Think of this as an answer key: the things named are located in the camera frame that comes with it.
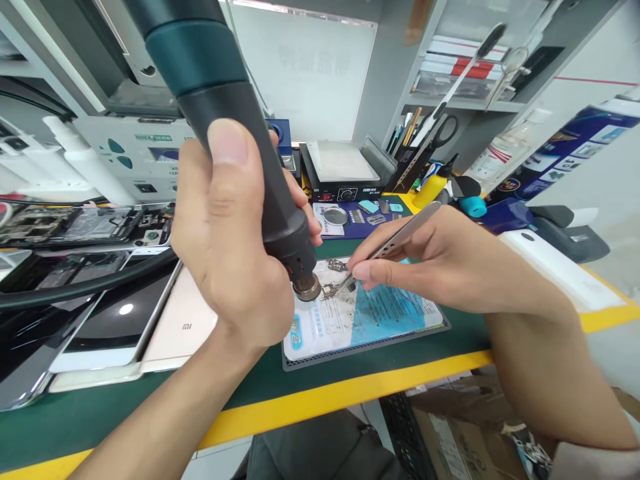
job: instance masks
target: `power cord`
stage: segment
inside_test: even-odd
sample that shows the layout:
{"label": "power cord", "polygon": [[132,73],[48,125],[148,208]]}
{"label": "power cord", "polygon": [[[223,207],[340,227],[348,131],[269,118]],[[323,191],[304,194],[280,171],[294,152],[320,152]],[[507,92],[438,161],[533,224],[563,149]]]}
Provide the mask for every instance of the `power cord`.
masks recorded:
{"label": "power cord", "polygon": [[166,251],[158,255],[154,255],[153,258],[145,260],[138,265],[134,265],[131,268],[120,270],[117,273],[112,273],[97,279],[86,280],[80,283],[72,283],[62,287],[18,293],[5,293],[0,295],[0,312],[24,310],[33,307],[40,307],[42,305],[51,305],[52,303],[72,300],[92,293],[112,289],[118,285],[136,280],[143,275],[175,261],[176,259],[176,254],[171,248],[168,248]]}
{"label": "power cord", "polygon": [[273,110],[269,108],[269,106],[267,105],[267,102],[265,101],[265,98],[262,96],[262,92],[260,92],[260,88],[258,88],[258,84],[256,83],[255,78],[253,78],[253,74],[251,73],[249,64],[245,60],[245,54],[242,53],[242,48],[240,48],[240,40],[238,40],[238,32],[235,29],[235,22],[233,21],[233,14],[231,13],[231,3],[229,2],[229,0],[225,0],[225,3],[227,4],[227,11],[229,12],[229,21],[231,22],[231,31],[233,32],[233,37],[235,38],[235,42],[238,45],[238,50],[240,51],[240,57],[242,58],[242,63],[244,63],[245,68],[247,69],[247,72],[249,72],[249,76],[251,77],[251,81],[253,82],[253,87],[255,88],[255,91],[258,93],[258,96],[262,101],[262,105],[264,105],[265,115],[267,116],[267,118],[275,118],[273,114]]}
{"label": "power cord", "polygon": [[32,99],[23,97],[22,95],[18,95],[16,93],[11,93],[11,92],[8,92],[8,91],[5,91],[5,90],[0,90],[0,97],[7,97],[7,98],[10,98],[10,99],[21,101],[21,102],[26,103],[28,105],[32,105],[32,106],[37,107],[37,108],[39,108],[41,110],[49,112],[50,114],[55,115],[56,117],[62,118],[62,117],[67,117],[69,115],[66,112],[65,113],[60,113],[60,112],[52,109],[51,107],[48,107],[48,106],[46,106],[46,105],[44,105],[44,104],[42,104],[42,103],[40,103],[40,102],[38,102],[36,100],[32,100]]}
{"label": "power cord", "polygon": [[54,104],[56,107],[60,108],[60,110],[62,110],[63,112],[65,112],[68,115],[74,115],[75,114],[70,110],[70,108],[68,108],[68,106],[66,106],[64,103],[59,102],[58,100],[56,100],[55,98],[53,98],[52,96],[44,93],[42,90],[37,89],[36,87],[23,82],[22,80],[18,80],[17,78],[14,77],[5,77],[7,80],[9,80],[10,82],[14,83],[15,85],[18,85],[19,87],[24,88],[25,90],[29,90],[32,93],[35,93],[36,95],[38,95],[40,98],[48,101],[49,103]]}

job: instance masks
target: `small chip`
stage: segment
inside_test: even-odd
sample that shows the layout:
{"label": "small chip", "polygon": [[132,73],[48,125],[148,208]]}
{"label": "small chip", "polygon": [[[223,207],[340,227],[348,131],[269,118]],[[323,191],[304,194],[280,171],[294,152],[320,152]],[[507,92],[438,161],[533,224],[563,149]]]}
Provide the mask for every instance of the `small chip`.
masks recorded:
{"label": "small chip", "polygon": [[337,259],[329,259],[327,264],[329,266],[329,269],[333,271],[344,272],[348,270],[347,266],[343,262]]}

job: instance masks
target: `black cable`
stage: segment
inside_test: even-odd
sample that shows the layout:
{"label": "black cable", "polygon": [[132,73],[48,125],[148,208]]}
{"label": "black cable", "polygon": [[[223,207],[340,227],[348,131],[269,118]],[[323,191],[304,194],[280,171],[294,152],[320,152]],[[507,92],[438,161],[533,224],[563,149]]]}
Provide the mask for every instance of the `black cable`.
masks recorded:
{"label": "black cable", "polygon": [[176,260],[177,256],[171,248],[154,256],[152,259],[134,265],[118,273],[112,273],[101,278],[72,283],[63,287],[48,288],[34,291],[6,293],[0,295],[0,312],[10,310],[24,310],[42,305],[71,300],[84,295],[112,289],[126,282],[136,280],[164,265]]}
{"label": "black cable", "polygon": [[17,203],[19,205],[42,205],[43,207],[81,207],[88,202],[106,203],[109,200],[104,197],[96,197],[89,200],[84,200],[82,202],[40,202],[34,200],[14,200],[0,197],[0,201],[5,203]]}
{"label": "black cable", "polygon": [[52,109],[51,107],[48,107],[48,106],[46,106],[46,105],[44,105],[44,104],[42,104],[40,102],[36,102],[36,100],[31,100],[31,99],[28,99],[26,97],[23,97],[22,95],[17,95],[15,93],[11,93],[11,92],[8,92],[8,91],[0,90],[0,97],[7,97],[7,98],[18,100],[18,101],[21,101],[21,102],[24,102],[24,103],[28,103],[29,105],[32,105],[34,107],[38,107],[39,109],[47,111],[50,114],[55,115],[56,117],[62,117],[62,116],[65,115],[64,113],[60,113],[60,112]]}
{"label": "black cable", "polygon": [[24,88],[25,90],[29,90],[32,93],[35,93],[36,95],[38,95],[40,98],[43,98],[44,100],[48,101],[49,103],[54,104],[56,107],[60,108],[60,110],[62,110],[65,113],[69,113],[71,115],[74,115],[74,113],[70,110],[70,108],[68,108],[68,106],[66,106],[64,103],[59,102],[58,100],[56,100],[55,98],[53,98],[50,95],[47,95],[46,93],[44,93],[42,90],[37,89],[36,87],[33,87],[32,85],[23,82],[22,80],[18,80],[15,77],[5,77],[7,80],[9,80],[10,82],[18,85],[19,87]]}

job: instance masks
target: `white bottle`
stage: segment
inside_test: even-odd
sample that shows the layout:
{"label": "white bottle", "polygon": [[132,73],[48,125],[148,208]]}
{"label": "white bottle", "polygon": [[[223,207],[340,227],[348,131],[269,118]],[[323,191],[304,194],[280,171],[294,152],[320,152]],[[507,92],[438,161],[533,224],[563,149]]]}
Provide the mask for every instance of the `white bottle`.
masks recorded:
{"label": "white bottle", "polygon": [[502,132],[473,162],[465,175],[473,178],[485,191],[514,157],[521,156],[531,146],[531,131],[551,115],[549,110],[534,109],[520,125]]}
{"label": "white bottle", "polygon": [[92,187],[117,205],[136,205],[137,200],[100,161],[98,154],[80,135],[74,133],[58,117],[44,117],[43,121],[65,149],[66,160],[88,180]]}

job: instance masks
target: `disassembled phone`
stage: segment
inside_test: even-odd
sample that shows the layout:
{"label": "disassembled phone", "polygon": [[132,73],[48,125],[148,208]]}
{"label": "disassembled phone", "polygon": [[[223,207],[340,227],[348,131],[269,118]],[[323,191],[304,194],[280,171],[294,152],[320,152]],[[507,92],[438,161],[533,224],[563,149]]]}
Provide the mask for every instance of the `disassembled phone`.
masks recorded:
{"label": "disassembled phone", "polygon": [[169,240],[174,203],[122,208],[29,206],[0,227],[0,248],[69,248],[133,241],[136,246]]}

